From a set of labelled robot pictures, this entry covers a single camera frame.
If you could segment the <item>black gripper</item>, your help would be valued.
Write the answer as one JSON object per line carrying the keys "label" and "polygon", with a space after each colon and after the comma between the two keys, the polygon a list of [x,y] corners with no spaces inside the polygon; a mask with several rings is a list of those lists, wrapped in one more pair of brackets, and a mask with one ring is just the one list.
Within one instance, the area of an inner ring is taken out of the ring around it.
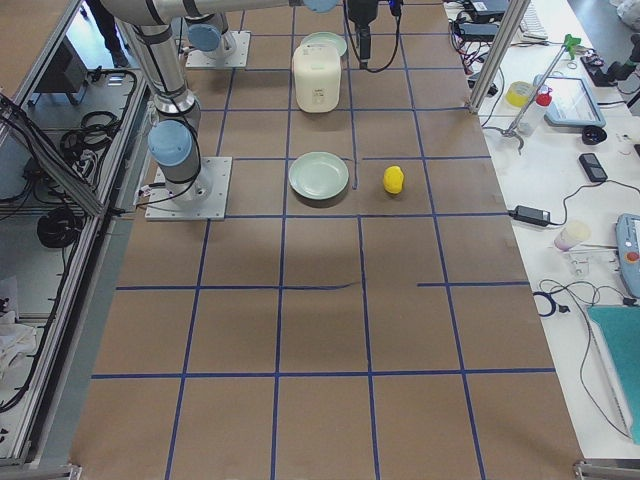
{"label": "black gripper", "polygon": [[371,59],[370,24],[378,16],[377,0],[347,0],[347,17],[356,27],[359,68],[367,69]]}

